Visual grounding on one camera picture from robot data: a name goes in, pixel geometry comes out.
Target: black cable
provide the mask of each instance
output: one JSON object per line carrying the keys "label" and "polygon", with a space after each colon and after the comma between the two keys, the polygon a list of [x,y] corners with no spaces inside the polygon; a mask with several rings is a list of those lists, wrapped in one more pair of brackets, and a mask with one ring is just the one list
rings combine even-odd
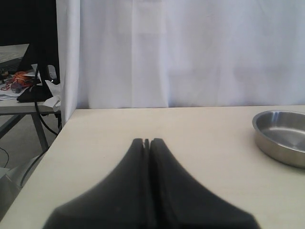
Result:
{"label": "black cable", "polygon": [[44,122],[41,114],[40,114],[40,111],[39,111],[39,108],[38,108],[38,104],[37,104],[37,88],[35,88],[37,86],[37,80],[38,80],[38,66],[36,68],[36,72],[35,72],[35,77],[34,77],[34,95],[35,95],[35,101],[34,101],[34,105],[35,105],[35,109],[36,109],[36,113],[38,115],[38,118],[40,119],[41,123],[47,128],[47,130],[49,130],[52,134],[54,135],[58,135],[58,133],[56,133],[55,131],[53,131],[51,128],[49,128],[49,126]]}
{"label": "black cable", "polygon": [[8,156],[8,160],[6,161],[5,166],[4,166],[4,168],[5,168],[8,165],[8,162],[10,160],[10,155],[9,155],[9,153],[5,149],[3,149],[1,147],[0,147],[0,149],[2,149],[6,153],[6,155]]}
{"label": "black cable", "polygon": [[20,182],[20,187],[23,187],[23,183],[24,183],[24,180],[25,178],[27,177],[27,174],[29,173],[29,171],[31,170],[31,168],[34,166],[34,164],[36,164],[36,162],[48,151],[50,147],[48,147],[45,151],[43,151],[33,162],[32,164],[30,165],[30,167],[28,167],[27,171],[25,171],[22,179],[21,179],[21,182]]}

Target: gray floor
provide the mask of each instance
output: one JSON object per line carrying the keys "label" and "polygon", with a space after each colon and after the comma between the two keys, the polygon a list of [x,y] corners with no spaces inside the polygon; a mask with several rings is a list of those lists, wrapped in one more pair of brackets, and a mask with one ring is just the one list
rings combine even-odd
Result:
{"label": "gray floor", "polygon": [[[0,47],[0,62],[11,60],[23,56],[27,45],[13,45]],[[0,116],[0,125],[5,123],[11,116]],[[47,125],[54,131],[58,131],[57,119],[54,115],[43,118]],[[54,135],[48,130],[45,134],[49,145],[54,141]],[[14,168],[29,159],[39,155],[42,152],[34,123],[30,115],[26,115],[18,124],[16,124],[3,138],[0,139],[0,147],[4,148],[10,155],[8,168]],[[7,156],[0,149],[0,167],[6,163]]]}

